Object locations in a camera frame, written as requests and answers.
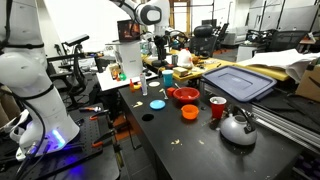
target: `cardboard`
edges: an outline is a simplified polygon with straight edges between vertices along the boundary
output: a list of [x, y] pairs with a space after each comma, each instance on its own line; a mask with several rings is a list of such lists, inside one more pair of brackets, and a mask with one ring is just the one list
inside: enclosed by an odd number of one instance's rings
[[320, 102], [320, 64], [309, 64], [296, 94]]

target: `black table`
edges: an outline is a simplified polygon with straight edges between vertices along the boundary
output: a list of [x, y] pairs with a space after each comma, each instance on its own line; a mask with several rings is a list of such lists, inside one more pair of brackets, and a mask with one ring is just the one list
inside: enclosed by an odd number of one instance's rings
[[[100, 106], [103, 107], [102, 104], [96, 104], [92, 106]], [[78, 110], [71, 111], [70, 115], [73, 120], [77, 120], [79, 118], [88, 117], [93, 115], [94, 112], [80, 113]], [[100, 116], [98, 118], [99, 130], [100, 133], [103, 134], [109, 131], [107, 120], [105, 116]], [[17, 164], [12, 169], [17, 169], [20, 164]], [[8, 173], [16, 173], [16, 171], [12, 171], [8, 169], [4, 173], [0, 173], [0, 179], [12, 179], [8, 177], [14, 177], [13, 174]], [[88, 159], [84, 162], [79, 163], [72, 168], [61, 171], [48, 179], [73, 179], [73, 180], [82, 180], [82, 179], [96, 179], [96, 180], [104, 180], [104, 179], [118, 179], [120, 177], [119, 166], [116, 160], [116, 155], [113, 149], [112, 144], [108, 144], [103, 147], [103, 152], [91, 159]]]
[[[119, 89], [124, 112], [156, 169], [158, 179], [284, 179], [303, 148], [282, 135], [257, 125], [253, 147], [238, 147], [221, 137], [211, 120], [209, 100], [196, 100], [200, 113], [195, 121], [181, 116], [183, 106], [174, 98], [162, 110], [152, 110], [151, 101], [163, 100], [158, 87], [148, 95]], [[133, 108], [138, 101], [142, 106]], [[143, 121], [145, 114], [154, 115]]]

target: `red bowl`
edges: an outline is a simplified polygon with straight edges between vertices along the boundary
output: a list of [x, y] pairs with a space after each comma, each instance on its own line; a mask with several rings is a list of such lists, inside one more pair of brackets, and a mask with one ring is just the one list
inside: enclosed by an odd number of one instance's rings
[[182, 87], [176, 89], [173, 96], [182, 103], [192, 103], [200, 96], [200, 92], [195, 88]]

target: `bottle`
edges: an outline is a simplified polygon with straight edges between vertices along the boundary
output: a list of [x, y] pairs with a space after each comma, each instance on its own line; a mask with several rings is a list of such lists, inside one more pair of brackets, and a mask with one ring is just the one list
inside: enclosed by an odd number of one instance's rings
[[147, 89], [146, 76], [144, 75], [144, 73], [140, 74], [140, 82], [141, 82], [142, 95], [146, 96], [148, 94], [148, 89]]
[[131, 92], [134, 92], [134, 84], [133, 84], [133, 82], [132, 82], [132, 79], [130, 79], [129, 87], [130, 87], [130, 91], [131, 91]]

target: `paper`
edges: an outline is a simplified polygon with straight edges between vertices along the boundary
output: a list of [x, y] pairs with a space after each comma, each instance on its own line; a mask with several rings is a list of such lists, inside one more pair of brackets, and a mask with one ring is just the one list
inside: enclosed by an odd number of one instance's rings
[[299, 54], [296, 49], [290, 49], [280, 52], [258, 53], [252, 59], [241, 61], [238, 64], [279, 67], [299, 83], [307, 65], [318, 57], [320, 57], [320, 53]]

